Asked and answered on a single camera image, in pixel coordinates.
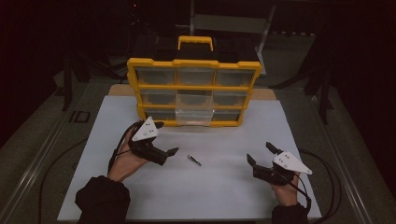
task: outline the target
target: hand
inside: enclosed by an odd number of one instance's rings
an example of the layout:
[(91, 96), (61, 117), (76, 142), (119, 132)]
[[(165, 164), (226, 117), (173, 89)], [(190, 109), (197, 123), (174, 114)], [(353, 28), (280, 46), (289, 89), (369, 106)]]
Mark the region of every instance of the hand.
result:
[[(291, 181), (291, 183), (295, 186), (298, 186), (298, 179), (300, 174), (296, 174)], [(277, 186), (271, 184), (272, 190), (275, 193), (276, 199), (282, 206), (293, 206), (297, 204), (297, 189), (292, 186)]]
[[(131, 138), (132, 132), (135, 128), (132, 128), (126, 135), (124, 142), (120, 147), (119, 154), (130, 150), (128, 146), (128, 140)], [(108, 172), (107, 178), (116, 182), (122, 182), (128, 176), (134, 174), (140, 167), (146, 164), (148, 160), (140, 158), (132, 152), (125, 152), (117, 156), (113, 166)]]

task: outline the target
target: organizer handle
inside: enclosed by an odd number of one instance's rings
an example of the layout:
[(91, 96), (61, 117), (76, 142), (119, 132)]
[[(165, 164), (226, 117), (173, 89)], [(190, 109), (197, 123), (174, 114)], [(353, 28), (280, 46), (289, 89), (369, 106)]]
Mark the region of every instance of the organizer handle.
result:
[(212, 38), (210, 36), (181, 35), (178, 37), (177, 49), (180, 49), (181, 43), (209, 44), (210, 50), (213, 51)]

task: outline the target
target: table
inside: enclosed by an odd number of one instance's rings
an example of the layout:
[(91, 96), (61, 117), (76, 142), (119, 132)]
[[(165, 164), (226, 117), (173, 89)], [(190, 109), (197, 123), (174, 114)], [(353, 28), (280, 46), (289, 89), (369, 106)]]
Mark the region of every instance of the table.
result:
[[(129, 87), (116, 86), (109, 94), (133, 94)], [(164, 127), (154, 146), (163, 150), (179, 147), (164, 166), (148, 163), (124, 181), (130, 190), (127, 219), (136, 221), (256, 220), (270, 218), (277, 205), (265, 182), (252, 176), (247, 153), (259, 165), (272, 167), (274, 155), (265, 142), (288, 150), (299, 158), (289, 124), (279, 101), (262, 98), (255, 91), (240, 127)], [(131, 95), (105, 97), (81, 155), (78, 168), (64, 199), (58, 220), (76, 221), (80, 211), (74, 204), (76, 192), (92, 176), (105, 175), (112, 150), (125, 129), (137, 120)], [(191, 154), (202, 166), (188, 160)], [(301, 176), (312, 198), (309, 217), (321, 217), (312, 187)], [(299, 194), (299, 202), (305, 198)]]

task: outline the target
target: black sleeve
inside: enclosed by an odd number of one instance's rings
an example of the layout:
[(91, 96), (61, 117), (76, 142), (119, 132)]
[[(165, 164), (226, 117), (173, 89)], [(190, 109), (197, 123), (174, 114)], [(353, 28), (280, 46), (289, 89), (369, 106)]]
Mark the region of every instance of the black sleeve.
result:
[(294, 206), (278, 205), (272, 212), (273, 224), (308, 224), (306, 209), (299, 203)]
[(78, 223), (125, 223), (130, 201), (129, 190), (122, 183), (102, 175), (93, 177), (76, 194), (76, 204), (82, 211)]

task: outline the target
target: black cable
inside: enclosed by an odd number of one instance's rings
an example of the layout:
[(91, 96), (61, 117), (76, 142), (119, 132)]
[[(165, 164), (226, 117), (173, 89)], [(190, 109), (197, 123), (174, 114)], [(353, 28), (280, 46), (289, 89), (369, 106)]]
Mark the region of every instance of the black cable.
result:
[(43, 196), (43, 188), (44, 188), (44, 183), (45, 180), (47, 178), (48, 173), (50, 172), (50, 169), (52, 168), (52, 166), (62, 157), (64, 156), (64, 154), (66, 154), (67, 152), (71, 151), (72, 149), (74, 149), (75, 147), (78, 147), (80, 144), (86, 142), (88, 140), (87, 138), (84, 138), (83, 140), (77, 142), (75, 145), (73, 145), (72, 147), (68, 148), (66, 151), (64, 151), (61, 155), (59, 155), (49, 166), (49, 168), (47, 168), (46, 173), (44, 173), (43, 179), (41, 180), (41, 184), (40, 184), (40, 191), (38, 193), (38, 224), (41, 223), (41, 201), (42, 201), (42, 196)]
[[(278, 173), (276, 170), (274, 170), (274, 171), (275, 171), (276, 174), (280, 175), (282, 178), (284, 178), (286, 181), (288, 181), (288, 179), (287, 179), (285, 176), (283, 176), (281, 173)], [(306, 199), (306, 208), (305, 208), (305, 211), (306, 211), (306, 213), (308, 214), (309, 211), (311, 210), (312, 199), (311, 199), (311, 198), (309, 197), (309, 195), (306, 193), (306, 188), (305, 188), (305, 184), (304, 184), (303, 181), (302, 181), (302, 183), (303, 183), (305, 192), (303, 192), (301, 189), (299, 189), (297, 186), (295, 186), (293, 183), (291, 183), (291, 181), (288, 181), (288, 184), (289, 184), (292, 188), (296, 189), (297, 191), (299, 191), (301, 194), (303, 194), (303, 195), (305, 196), (305, 199)]]
[(306, 187), (305, 187), (305, 183), (304, 183), (304, 181), (300, 178), (300, 176), (299, 175), (297, 175), (297, 174), (295, 174), (294, 173), (294, 175), (296, 175), (297, 177), (298, 177), (298, 179), (300, 180), (300, 182), (303, 184), (303, 187), (304, 187), (304, 191), (305, 191), (305, 193), (306, 194), (308, 194), (307, 192), (306, 192)]
[[(317, 159), (318, 161), (320, 161), (320, 162), (322, 163), (322, 165), (325, 167), (326, 172), (328, 173), (329, 178), (330, 178), (330, 181), (331, 181), (331, 184), (332, 184), (332, 200), (331, 200), (331, 204), (330, 204), (329, 210), (327, 211), (327, 213), (326, 213), (325, 216), (323, 216), (322, 218), (320, 218), (320, 219), (318, 219), (317, 221), (314, 222), (314, 223), (322, 223), (323, 221), (328, 220), (330, 217), (332, 217), (332, 216), (338, 211), (338, 209), (339, 209), (339, 207), (340, 207), (340, 204), (341, 204), (341, 201), (342, 201), (342, 186), (341, 186), (341, 181), (340, 181), (340, 179), (339, 179), (337, 173), (336, 173), (336, 172), (334, 171), (334, 169), (330, 166), (330, 164), (327, 163), (325, 160), (323, 160), (320, 156), (316, 155), (315, 153), (312, 153), (312, 152), (310, 152), (310, 151), (307, 151), (307, 150), (304, 150), (304, 149), (300, 149), (300, 148), (299, 148), (299, 151), (300, 151), (301, 153), (306, 154), (306, 155), (312, 156), (312, 157), (314, 157), (315, 159)], [(335, 208), (334, 208), (335, 187), (334, 187), (334, 181), (333, 181), (333, 179), (332, 179), (332, 173), (333, 173), (333, 175), (335, 176), (335, 178), (337, 179), (337, 182), (338, 182), (338, 190), (339, 190), (339, 193), (340, 193), (340, 195), (339, 195), (339, 200), (338, 200), (338, 203), (337, 203), (337, 205), (335, 206)]]
[(121, 154), (124, 154), (125, 152), (129, 152), (129, 151), (132, 150), (132, 149), (130, 148), (129, 150), (126, 150), (126, 151), (123, 151), (123, 152), (120, 152), (120, 153), (119, 153), (121, 144), (124, 142), (123, 140), (124, 140), (126, 134), (127, 134), (129, 131), (131, 131), (132, 128), (134, 128), (134, 127), (136, 127), (136, 126), (137, 126), (137, 123), (134, 123), (133, 125), (129, 126), (129, 127), (125, 130), (124, 134), (122, 135), (122, 137), (121, 137), (121, 139), (120, 139), (120, 141), (119, 141), (119, 144), (117, 145), (117, 154), (116, 154), (116, 156), (119, 156), (119, 155), (121, 155)]

